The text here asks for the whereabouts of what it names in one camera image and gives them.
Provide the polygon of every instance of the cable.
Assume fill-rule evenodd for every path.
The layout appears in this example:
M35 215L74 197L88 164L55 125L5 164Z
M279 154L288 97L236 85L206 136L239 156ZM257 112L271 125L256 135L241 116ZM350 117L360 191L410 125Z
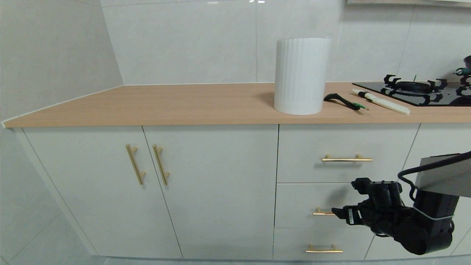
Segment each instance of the cable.
M461 161L464 161L464 160L467 160L467 159L471 159L471 151L456 155L454 157L449 157L447 159L443 159L443 160L440 160L440 161L437 161L437 162L426 164L426 165L423 165L423 166L418 166L418 167L413 167L413 168L403 170L403 171L398 173L398 178L411 186L411 190L409 192L409 197L411 198L412 201L415 201L414 191L416 190L416 187L415 187L415 185L412 181L410 181L407 178L403 177L404 175L409 175L409 174L417 173L417 172L421 172L421 171L427 171L427 170L435 169L435 168L442 167L442 166L448 166L448 165L458 163L458 162L461 162Z

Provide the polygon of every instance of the cabinet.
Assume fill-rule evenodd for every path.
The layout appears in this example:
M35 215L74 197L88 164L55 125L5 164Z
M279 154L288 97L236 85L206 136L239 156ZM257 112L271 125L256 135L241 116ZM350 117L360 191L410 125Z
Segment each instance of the cabinet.
M403 165L414 167L422 157L471 150L462 140L471 124L418 127L273 124L24 132L47 172L45 181L54 184L99 255L371 260L418 256L391 238L374 237L367 227L312 213L366 199L350 185L357 177L394 180ZM126 145L137 150L129 155ZM359 154L373 162L322 162L326 154ZM146 171L142 185L132 160L139 173ZM403 188L402 198L411 206L409 187ZM420 257L448 256L454 249L454 255L467 254L471 240L463 237L471 227L470 206L471 199L460 198L452 246ZM343 252L306 252L332 245Z
M271 259L278 125L144 126L184 258Z
M24 128L98 254L182 258L140 126ZM137 147L143 185L125 145Z
M358 177L389 180L410 150L418 124L280 125L278 182L350 182ZM322 162L372 158L372 162Z
M274 259L359 260L368 251L373 233L365 226L350 226L334 215L313 215L320 208L357 204L366 199L350 183L279 183L276 187ZM341 253L330 250L332 245Z
M334 226L323 222L316 229L275 228L275 260L363 260L373 234L365 227ZM329 253L326 250L341 250ZM319 253L308 253L306 250Z
M471 124L421 124L415 137L414 144L409 152L404 169L419 166L423 157L436 155L462 153L471 150L471 142L463 141L466 135L471 133ZM415 182L417 174L405 177ZM399 181L403 187L401 198L406 206L412 206L409 198L409 185ZM402 248L402 246L391 238L375 237L368 251L366 259L398 259L449 256L461 239L471 227L469 208L471 198L460 197L455 210L453 221L455 231L453 242L447 249L425 254L423 256L413 255Z

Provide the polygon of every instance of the floor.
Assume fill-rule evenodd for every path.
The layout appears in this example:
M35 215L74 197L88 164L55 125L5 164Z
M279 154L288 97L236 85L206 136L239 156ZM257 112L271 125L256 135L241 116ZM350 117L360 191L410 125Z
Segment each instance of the floor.
M471 255L443 258L423 258L394 261L363 262L209 262L209 261L162 261L108 258L104 265L471 265Z

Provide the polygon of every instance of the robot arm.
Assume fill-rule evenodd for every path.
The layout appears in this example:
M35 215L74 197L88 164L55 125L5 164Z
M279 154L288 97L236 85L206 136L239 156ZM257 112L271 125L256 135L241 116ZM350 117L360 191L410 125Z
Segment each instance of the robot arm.
M417 172L415 185L404 177ZM458 199L471 197L471 152L423 158L419 167L401 171L398 177L411 186L413 207L404 206L398 182L358 178L351 183L353 188L369 198L332 212L349 225L365 225L377 236L392 237L417 255L448 248Z

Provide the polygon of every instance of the knife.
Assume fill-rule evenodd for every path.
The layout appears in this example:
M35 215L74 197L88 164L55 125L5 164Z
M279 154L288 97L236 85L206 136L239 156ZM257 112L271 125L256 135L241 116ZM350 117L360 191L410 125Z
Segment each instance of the knife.
M409 115L411 113L411 110L409 110L408 108L404 106L401 106L399 104L396 104L386 99L378 98L375 95L368 93L366 91L362 91L359 89L352 89L352 92L357 94L361 98L367 99L376 105L380 105L381 107L385 107L392 111L396 111L396 112L406 114L406 115Z

